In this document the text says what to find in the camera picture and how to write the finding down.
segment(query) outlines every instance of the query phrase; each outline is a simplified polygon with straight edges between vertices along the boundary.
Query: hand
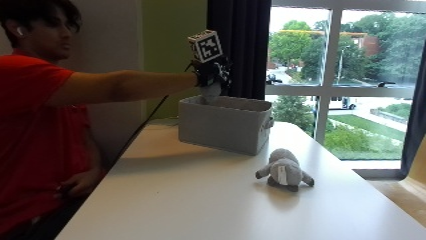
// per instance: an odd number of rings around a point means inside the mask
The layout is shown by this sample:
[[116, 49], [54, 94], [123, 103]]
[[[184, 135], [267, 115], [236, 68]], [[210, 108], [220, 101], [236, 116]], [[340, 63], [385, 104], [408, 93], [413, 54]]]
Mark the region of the hand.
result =
[[230, 88], [232, 63], [228, 57], [222, 56], [206, 63], [194, 60], [190, 65], [194, 66], [199, 78], [198, 87], [207, 87], [220, 82], [223, 89]]
[[83, 197], [90, 195], [102, 180], [102, 172], [102, 169], [92, 169], [74, 175], [67, 181], [62, 182], [59, 197]]

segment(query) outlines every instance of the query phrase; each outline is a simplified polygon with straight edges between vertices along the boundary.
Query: gray plush toy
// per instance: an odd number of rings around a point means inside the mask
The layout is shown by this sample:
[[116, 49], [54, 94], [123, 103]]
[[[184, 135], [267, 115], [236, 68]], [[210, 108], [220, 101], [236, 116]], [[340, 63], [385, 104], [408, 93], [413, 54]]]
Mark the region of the gray plush toy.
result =
[[293, 153], [284, 148], [276, 149], [270, 156], [270, 164], [256, 172], [256, 178], [262, 179], [268, 175], [271, 186], [285, 186], [292, 192], [299, 191], [299, 185], [304, 181], [311, 187], [315, 186], [315, 179], [303, 171]]

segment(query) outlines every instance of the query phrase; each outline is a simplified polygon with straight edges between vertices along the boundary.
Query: window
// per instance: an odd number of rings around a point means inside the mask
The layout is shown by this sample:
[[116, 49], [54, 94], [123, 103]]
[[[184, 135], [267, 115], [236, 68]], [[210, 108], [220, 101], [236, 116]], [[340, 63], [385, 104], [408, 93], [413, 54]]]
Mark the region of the window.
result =
[[307, 106], [303, 120], [276, 120], [355, 168], [400, 168], [425, 12], [420, 1], [274, 0], [267, 100]]

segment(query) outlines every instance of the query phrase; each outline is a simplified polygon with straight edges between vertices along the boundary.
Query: hair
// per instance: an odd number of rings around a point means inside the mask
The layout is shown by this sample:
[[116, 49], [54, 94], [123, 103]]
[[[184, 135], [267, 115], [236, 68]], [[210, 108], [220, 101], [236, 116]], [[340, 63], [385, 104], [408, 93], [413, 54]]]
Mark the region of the hair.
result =
[[6, 27], [7, 20], [15, 20], [31, 31], [33, 21], [45, 20], [47, 23], [55, 23], [57, 8], [63, 10], [70, 26], [79, 32], [82, 14], [70, 0], [0, 0], [0, 23], [13, 48], [18, 47], [18, 38]]

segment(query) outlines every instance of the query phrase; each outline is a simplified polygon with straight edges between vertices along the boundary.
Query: red shirt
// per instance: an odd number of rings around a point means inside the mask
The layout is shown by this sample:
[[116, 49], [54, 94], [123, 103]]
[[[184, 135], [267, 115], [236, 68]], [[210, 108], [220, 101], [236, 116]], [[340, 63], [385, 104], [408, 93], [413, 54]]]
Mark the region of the red shirt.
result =
[[61, 182], [90, 169], [86, 106], [45, 105], [72, 73], [18, 51], [0, 57], [0, 235], [61, 207]]

